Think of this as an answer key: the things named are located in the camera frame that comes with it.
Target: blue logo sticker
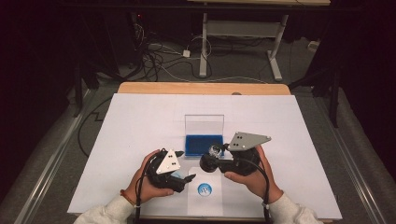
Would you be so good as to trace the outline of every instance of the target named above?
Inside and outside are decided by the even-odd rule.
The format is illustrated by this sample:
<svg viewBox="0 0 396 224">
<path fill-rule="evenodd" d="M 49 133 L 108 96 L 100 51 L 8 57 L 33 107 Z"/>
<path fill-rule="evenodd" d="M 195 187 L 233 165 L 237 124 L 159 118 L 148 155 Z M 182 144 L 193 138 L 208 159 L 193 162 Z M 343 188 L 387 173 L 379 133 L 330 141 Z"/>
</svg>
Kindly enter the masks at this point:
<svg viewBox="0 0 396 224">
<path fill-rule="evenodd" d="M 200 184 L 198 186 L 198 193 L 203 197 L 207 197 L 212 193 L 212 187 L 206 183 Z"/>
</svg>

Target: black cord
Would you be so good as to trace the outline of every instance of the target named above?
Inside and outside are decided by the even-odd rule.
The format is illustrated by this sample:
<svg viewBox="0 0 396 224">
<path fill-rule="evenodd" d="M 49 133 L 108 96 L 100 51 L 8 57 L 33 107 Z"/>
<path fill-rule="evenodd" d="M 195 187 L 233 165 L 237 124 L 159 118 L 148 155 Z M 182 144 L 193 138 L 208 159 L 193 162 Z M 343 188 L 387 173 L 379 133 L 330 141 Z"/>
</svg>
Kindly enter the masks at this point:
<svg viewBox="0 0 396 224">
<path fill-rule="evenodd" d="M 266 182 L 266 188 L 265 188 L 265 192 L 264 192 L 264 204 L 267 205 L 268 200 L 269 200 L 270 180 L 268 179 L 267 173 L 265 173 L 265 168 L 264 168 L 264 164 L 263 164 L 262 160 L 260 160 L 260 162 L 262 163 L 262 168 L 250 160 L 246 160 L 243 158 L 237 158 L 237 160 L 250 163 L 251 165 L 255 166 L 260 171 L 260 173 L 262 173 L 262 176 L 264 177 L 265 182 Z M 265 206 L 264 206 L 264 217 L 265 217 L 265 223 L 272 223 L 271 219 L 270 219 L 269 211 Z"/>
<path fill-rule="evenodd" d="M 128 79 L 130 77 L 133 77 L 135 75 L 137 75 L 140 71 L 142 71 L 143 68 L 143 59 L 139 60 L 139 64 L 136 66 L 136 68 L 134 69 L 134 71 L 130 72 L 128 75 L 126 75 L 124 78 Z"/>
<path fill-rule="evenodd" d="M 152 63 L 152 67 L 150 68 L 150 70 L 154 69 L 154 76 L 155 76 L 154 82 L 156 82 L 156 81 L 158 81 L 158 70 L 157 70 L 158 68 L 157 68 L 157 64 L 156 64 L 157 60 L 151 54 L 148 54 L 148 57 Z"/>
<path fill-rule="evenodd" d="M 85 117 L 85 119 L 82 121 L 81 125 L 78 128 L 78 134 L 77 134 L 77 140 L 78 140 L 78 145 L 79 145 L 79 149 L 81 150 L 81 152 L 87 157 L 89 158 L 90 155 L 84 150 L 82 144 L 81 144 L 81 139 L 80 139 L 80 134 L 81 134 L 81 129 L 82 126 L 84 126 L 85 122 L 87 121 L 87 119 L 90 117 L 90 115 L 96 115 L 95 117 L 95 121 L 103 121 L 102 119 L 99 119 L 99 112 L 95 112 L 95 110 L 97 108 L 99 108 L 99 106 L 103 105 L 105 102 L 111 100 L 111 98 L 113 98 L 112 96 L 110 96 L 109 98 L 105 99 L 102 103 L 100 103 L 93 111 L 90 112 L 90 114 L 87 115 L 87 117 Z"/>
<path fill-rule="evenodd" d="M 189 65 L 190 65 L 190 68 L 191 68 L 192 76 L 193 76 L 193 77 L 196 77 L 196 75 L 194 74 L 194 68 L 193 68 L 193 66 L 192 66 L 192 63 L 190 63 L 190 62 L 178 62 L 178 63 L 173 63 L 173 64 L 171 64 L 171 65 L 165 67 L 164 69 L 168 69 L 168 68 L 173 67 L 173 66 L 175 66 L 175 65 L 177 65 L 177 64 L 179 64 L 179 63 L 187 63 L 187 64 L 189 64 Z"/>
<path fill-rule="evenodd" d="M 227 36 L 227 38 L 220 38 L 220 37 L 213 36 L 213 35 L 211 35 L 209 37 L 213 37 L 220 41 L 228 42 L 231 45 L 233 45 L 233 44 L 240 45 L 239 47 L 234 47 L 234 49 L 257 47 L 262 43 L 262 41 L 264 39 L 266 39 L 265 37 L 256 37 L 256 38 L 250 38 L 250 39 L 231 38 L 232 36 Z"/>
<path fill-rule="evenodd" d="M 145 164 L 145 167 L 143 168 L 143 173 L 142 173 L 142 175 L 140 176 L 140 178 L 137 181 L 139 183 L 139 188 L 138 188 L 137 193 L 136 193 L 136 212 L 135 212 L 135 215 L 134 215 L 134 224 L 138 224 L 139 223 L 139 219 L 140 219 L 140 204 L 142 202 L 142 199 L 140 198 L 140 194 L 142 193 L 143 180 L 144 180 L 144 178 L 146 176 L 146 171 L 149 168 L 150 162 L 152 160 L 154 160 L 156 156 L 157 156 L 157 153 L 152 155 L 148 159 L 148 161 Z"/>
</svg>

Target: finger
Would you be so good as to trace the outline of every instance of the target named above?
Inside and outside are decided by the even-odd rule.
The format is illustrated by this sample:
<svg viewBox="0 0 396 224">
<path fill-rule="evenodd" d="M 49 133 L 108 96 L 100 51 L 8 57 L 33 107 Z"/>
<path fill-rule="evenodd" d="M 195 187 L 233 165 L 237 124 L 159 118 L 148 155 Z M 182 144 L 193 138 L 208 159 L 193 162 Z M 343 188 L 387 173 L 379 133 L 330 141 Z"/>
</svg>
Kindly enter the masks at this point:
<svg viewBox="0 0 396 224">
<path fill-rule="evenodd" d="M 224 174 L 226 178 L 231 179 L 233 182 L 239 183 L 239 184 L 245 184 L 245 178 L 242 175 L 236 174 L 234 172 L 226 172 Z"/>
<path fill-rule="evenodd" d="M 159 149 L 152 151 L 150 154 L 148 154 L 145 159 L 143 159 L 142 161 L 142 166 L 141 167 L 145 167 L 146 163 L 149 161 L 149 159 L 155 155 L 156 153 L 160 152 Z"/>
<path fill-rule="evenodd" d="M 264 149 L 262 149 L 262 145 L 257 145 L 256 150 L 257 152 L 259 152 L 261 158 L 266 159 Z"/>
<path fill-rule="evenodd" d="M 172 189 L 151 189 L 147 200 L 158 197 L 165 197 L 174 194 Z"/>
</svg>

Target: wire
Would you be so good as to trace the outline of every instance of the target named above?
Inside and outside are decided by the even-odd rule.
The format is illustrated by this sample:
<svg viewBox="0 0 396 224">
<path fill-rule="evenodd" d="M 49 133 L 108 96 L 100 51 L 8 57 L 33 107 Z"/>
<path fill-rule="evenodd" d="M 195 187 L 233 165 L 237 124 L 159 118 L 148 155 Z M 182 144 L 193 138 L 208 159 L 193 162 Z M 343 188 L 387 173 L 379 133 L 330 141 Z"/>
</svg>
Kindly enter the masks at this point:
<svg viewBox="0 0 396 224">
<path fill-rule="evenodd" d="M 170 47 L 167 47 L 167 46 L 165 46 L 165 45 L 163 45 L 163 44 L 148 44 L 148 46 L 150 46 L 150 45 L 154 45 L 154 46 L 161 46 L 158 50 L 160 50 L 160 49 L 162 49 L 162 48 L 166 48 L 166 49 L 171 49 L 172 51 L 160 51 L 161 53 L 169 53 L 169 54 L 178 54 L 178 55 L 181 55 L 181 53 L 179 53 L 179 52 L 177 52 L 177 50 L 175 50 L 175 49 L 172 49 L 172 48 L 170 48 Z"/>
<path fill-rule="evenodd" d="M 195 38 L 193 38 L 192 40 L 191 40 L 191 44 L 192 44 L 192 41 L 194 41 L 194 40 L 196 40 L 196 39 L 198 39 L 198 38 L 201 38 L 201 39 L 203 39 L 203 40 L 205 40 L 206 41 L 206 43 L 209 45 L 209 52 L 206 54 L 206 57 L 207 56 L 209 56 L 210 55 L 210 53 L 212 52 L 212 45 L 210 44 L 210 42 L 209 42 L 209 40 L 208 39 L 206 39 L 206 38 L 203 38 L 202 36 L 200 36 L 200 35 L 198 35 L 198 36 L 196 36 Z"/>
<path fill-rule="evenodd" d="M 264 204 L 267 205 L 268 200 L 269 200 L 270 180 L 268 179 L 267 173 L 265 173 L 264 163 L 262 162 L 262 160 L 260 160 L 260 162 L 262 163 L 262 168 L 261 168 L 259 165 L 257 165 L 253 161 L 243 159 L 243 158 L 236 158 L 236 159 L 239 161 L 245 161 L 247 163 L 250 163 L 251 165 L 255 166 L 260 171 L 260 173 L 262 173 L 262 176 L 264 177 L 265 183 L 266 183 L 265 192 L 264 192 Z M 265 217 L 265 223 L 271 223 L 269 211 L 266 206 L 264 206 L 264 217 Z"/>
<path fill-rule="evenodd" d="M 137 181 L 138 184 L 139 184 L 139 188 L 138 188 L 137 193 L 136 193 L 136 212 L 135 212 L 135 215 L 134 215 L 134 224 L 138 224 L 139 223 L 139 219 L 140 219 L 140 204 L 142 202 L 142 200 L 140 198 L 140 194 L 142 193 L 142 186 L 143 186 L 144 178 L 146 176 L 146 171 L 149 168 L 149 165 L 150 165 L 151 161 L 154 160 L 157 157 L 157 154 L 158 153 L 152 155 L 148 159 L 148 161 L 145 164 L 145 167 L 143 168 L 142 175 L 140 176 L 140 178 Z"/>
<path fill-rule="evenodd" d="M 88 114 L 88 116 L 85 117 L 85 119 L 82 121 L 81 125 L 80 125 L 79 128 L 78 128 L 77 139 L 78 139 L 79 149 L 81 150 L 81 152 L 82 152 L 87 158 L 89 158 L 90 155 L 84 150 L 84 147 L 82 146 L 82 144 L 81 144 L 81 139 L 80 139 L 80 134 L 81 134 L 82 126 L 84 126 L 85 121 L 87 121 L 87 119 L 90 117 L 90 115 L 96 115 L 95 121 L 103 121 L 102 119 L 99 119 L 99 118 L 98 118 L 99 112 L 95 112 L 95 110 L 96 110 L 97 108 L 99 108 L 101 105 L 103 105 L 105 102 L 111 100 L 111 98 L 113 98 L 113 97 L 111 96 L 111 97 L 105 99 L 105 100 L 104 100 L 101 104 L 99 104 L 93 111 L 91 111 L 91 112 Z"/>
<path fill-rule="evenodd" d="M 159 70 L 157 70 L 158 69 L 157 64 L 162 64 L 163 63 L 163 57 L 161 55 L 159 55 L 159 54 L 156 54 L 156 53 L 153 53 L 153 55 L 152 55 L 149 52 L 147 52 L 145 54 L 144 60 L 146 60 L 146 62 L 150 62 L 152 64 L 152 66 L 144 66 L 143 67 L 143 70 L 144 70 L 144 73 L 145 73 L 144 78 L 147 81 L 151 81 L 150 78 L 155 76 L 154 81 L 158 81 L 158 72 L 159 72 Z"/>
<path fill-rule="evenodd" d="M 212 44 L 212 49 L 214 49 L 214 48 L 223 48 L 223 49 L 230 48 L 228 50 L 228 52 L 226 52 L 226 53 L 214 54 L 214 56 L 218 56 L 218 57 L 227 56 L 228 54 L 231 54 L 234 49 L 243 49 L 243 48 L 247 48 L 247 47 L 257 47 L 257 46 L 259 46 L 262 43 L 262 41 L 264 39 L 266 39 L 266 38 L 261 38 L 261 37 L 259 37 L 259 38 L 255 37 L 253 39 L 252 38 L 250 38 L 250 39 L 245 39 L 245 38 L 231 39 L 231 38 L 229 38 L 229 36 L 227 36 L 226 38 L 221 38 L 221 37 L 214 36 L 214 35 L 211 35 L 209 37 L 215 38 L 217 40 L 221 40 L 221 41 L 224 41 L 224 42 L 227 42 L 230 45 L 230 46 L 224 46 L 224 45 L 214 45 L 214 44 Z M 253 41 L 250 44 L 242 43 L 242 42 L 251 41 L 251 40 L 253 40 Z"/>
<path fill-rule="evenodd" d="M 205 80 L 205 81 L 192 81 L 192 80 L 187 80 L 187 79 L 184 79 L 184 78 L 181 78 L 181 77 L 176 77 L 176 76 L 174 76 L 172 73 L 170 73 L 166 68 L 164 68 L 164 67 L 162 67 L 162 66 L 161 66 L 161 69 L 162 69 L 163 71 L 165 71 L 170 77 L 172 77 L 172 78 L 174 78 L 174 79 L 177 79 L 177 80 L 179 80 L 179 81 L 191 82 L 191 83 L 194 83 L 194 82 L 195 82 L 195 83 L 217 82 L 217 81 L 228 80 L 228 79 L 242 78 L 242 79 L 254 80 L 254 81 L 257 81 L 257 82 L 260 82 L 260 83 L 265 83 L 265 84 L 267 84 L 267 82 L 264 82 L 264 81 L 261 81 L 261 80 L 258 80 L 258 79 L 256 79 L 256 78 L 252 78 L 252 77 L 224 77 L 224 78 L 218 78 L 218 79 L 212 79 L 212 80 Z"/>
<path fill-rule="evenodd" d="M 139 49 L 140 46 L 142 46 L 142 44 L 143 44 L 143 42 L 144 42 L 144 39 L 145 39 L 145 29 L 143 29 L 143 27 L 142 27 L 141 25 L 137 24 L 137 23 L 135 23 L 134 26 L 137 26 L 138 28 L 140 28 L 140 29 L 137 31 L 137 37 L 136 37 L 136 39 L 139 39 L 140 34 L 142 34 L 142 37 L 140 38 L 140 44 L 139 44 L 139 46 L 137 46 L 137 48 Z"/>
<path fill-rule="evenodd" d="M 295 0 L 295 1 L 296 1 L 296 3 L 302 5 L 303 7 L 306 7 L 306 5 L 304 5 L 303 3 L 299 2 L 298 0 Z"/>
</svg>

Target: dark background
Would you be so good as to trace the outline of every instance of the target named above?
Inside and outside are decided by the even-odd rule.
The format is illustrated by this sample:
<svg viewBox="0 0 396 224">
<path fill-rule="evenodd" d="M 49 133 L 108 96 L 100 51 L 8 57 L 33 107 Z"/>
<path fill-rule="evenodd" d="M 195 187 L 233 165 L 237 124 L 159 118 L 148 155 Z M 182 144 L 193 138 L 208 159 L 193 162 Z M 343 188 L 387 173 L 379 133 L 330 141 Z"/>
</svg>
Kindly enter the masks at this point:
<svg viewBox="0 0 396 224">
<path fill-rule="evenodd" d="M 332 23 L 327 23 L 326 16 L 290 16 L 284 39 L 293 41 L 304 36 L 317 40 L 323 37 L 308 76 L 321 67 L 332 66 L 335 59 L 343 57 L 339 64 L 341 87 L 374 149 L 395 177 L 392 162 L 396 158 L 396 138 L 393 136 L 396 125 L 396 32 L 392 22 L 396 18 L 391 2 L 332 1 L 332 5 L 338 7 L 362 3 L 367 7 L 359 16 L 336 16 Z M 182 41 L 200 30 L 199 14 L 183 12 L 172 17 L 162 12 L 147 13 L 145 17 L 149 29 L 164 35 L 176 34 L 172 38 Z M 61 12 L 50 0 L 1 2 L 0 95 L 5 104 L 0 117 L 0 200 L 39 140 L 69 105 L 66 95 L 74 85 L 76 63 L 90 58 L 109 72 L 117 73 L 119 63 L 124 63 L 125 59 L 134 60 L 135 55 L 122 55 L 122 48 L 117 44 L 132 48 L 128 33 L 122 40 L 109 40 L 109 31 L 105 28 L 107 22 L 115 20 L 111 18 L 106 20 L 100 14 L 90 14 L 82 21 L 80 16 Z M 84 22 L 91 26 L 91 32 L 87 32 Z M 82 75 L 89 86 L 94 87 L 91 74 L 97 69 L 81 64 Z M 319 77 L 309 85 L 321 82 L 329 82 L 329 79 Z"/>
</svg>

